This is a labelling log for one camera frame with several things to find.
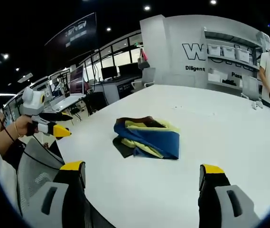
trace white storage box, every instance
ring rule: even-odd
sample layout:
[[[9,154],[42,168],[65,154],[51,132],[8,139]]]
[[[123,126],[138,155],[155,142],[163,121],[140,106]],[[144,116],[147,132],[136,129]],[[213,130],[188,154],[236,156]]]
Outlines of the white storage box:
[[[236,48],[235,49],[235,53],[236,53],[236,59],[241,60],[243,62],[250,62],[250,52],[247,50],[243,50],[240,48]]]
[[[220,75],[208,74],[208,80],[212,82],[221,82]]]
[[[219,75],[222,80],[228,79],[228,74],[221,72],[217,69],[210,68],[209,72],[214,75]]]
[[[270,37],[267,34],[264,32],[258,32],[256,34],[256,38],[261,44],[263,52],[270,51]]]
[[[207,49],[209,50],[210,55],[220,56],[220,46],[216,44],[208,44]]]
[[[221,46],[221,47],[224,57],[235,59],[235,48],[228,46]]]

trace laptop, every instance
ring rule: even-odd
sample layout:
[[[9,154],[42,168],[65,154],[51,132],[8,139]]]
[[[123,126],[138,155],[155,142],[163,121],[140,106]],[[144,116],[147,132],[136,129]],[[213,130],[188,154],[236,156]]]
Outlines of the laptop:
[[[86,95],[84,94],[83,72],[83,66],[79,66],[70,73],[70,96],[52,106],[52,109],[54,111],[61,112],[86,97]]]

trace blue cloth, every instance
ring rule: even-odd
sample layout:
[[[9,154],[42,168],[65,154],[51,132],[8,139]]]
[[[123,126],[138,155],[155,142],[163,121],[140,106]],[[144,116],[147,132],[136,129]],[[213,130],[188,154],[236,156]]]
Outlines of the blue cloth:
[[[151,147],[163,155],[164,159],[179,158],[179,134],[174,131],[149,130],[148,127],[141,129],[129,129],[125,127],[125,122],[117,123],[114,131],[122,138],[139,142]],[[156,158],[154,155],[136,147],[133,151],[134,156]]]

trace white table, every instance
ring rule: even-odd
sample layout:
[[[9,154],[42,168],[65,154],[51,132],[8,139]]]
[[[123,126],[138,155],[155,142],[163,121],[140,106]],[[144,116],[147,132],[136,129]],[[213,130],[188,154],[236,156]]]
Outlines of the white table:
[[[151,115],[180,128],[179,160],[124,159],[113,146],[120,117]],[[117,228],[197,228],[200,164],[270,210],[270,109],[211,90],[154,85],[98,111],[58,141],[65,162],[86,162],[85,194]]]

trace glass wall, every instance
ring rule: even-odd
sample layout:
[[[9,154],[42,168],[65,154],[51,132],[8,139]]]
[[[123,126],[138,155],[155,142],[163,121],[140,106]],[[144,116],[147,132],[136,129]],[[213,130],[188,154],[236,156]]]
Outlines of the glass wall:
[[[142,47],[142,35],[139,33],[100,49],[92,57],[87,57],[85,65],[88,80],[93,80],[95,73],[95,79],[103,81],[102,68],[116,66],[119,73],[119,66],[137,63],[140,56],[140,47]]]

